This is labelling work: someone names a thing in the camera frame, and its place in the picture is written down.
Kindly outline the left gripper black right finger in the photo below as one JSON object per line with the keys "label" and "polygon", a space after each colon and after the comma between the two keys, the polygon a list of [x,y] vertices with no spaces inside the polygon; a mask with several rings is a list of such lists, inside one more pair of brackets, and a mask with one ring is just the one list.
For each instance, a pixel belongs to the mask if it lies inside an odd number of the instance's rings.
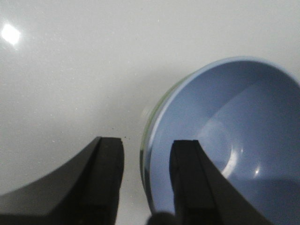
{"label": "left gripper black right finger", "polygon": [[221,174],[196,140],[175,140],[170,177],[182,225],[269,225]]}

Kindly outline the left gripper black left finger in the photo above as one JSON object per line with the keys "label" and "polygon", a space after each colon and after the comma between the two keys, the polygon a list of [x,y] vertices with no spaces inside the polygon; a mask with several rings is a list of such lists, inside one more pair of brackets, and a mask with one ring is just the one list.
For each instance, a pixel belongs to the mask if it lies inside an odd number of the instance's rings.
{"label": "left gripper black left finger", "polygon": [[97,137],[46,176],[0,197],[3,225],[113,225],[124,172],[120,138]]}

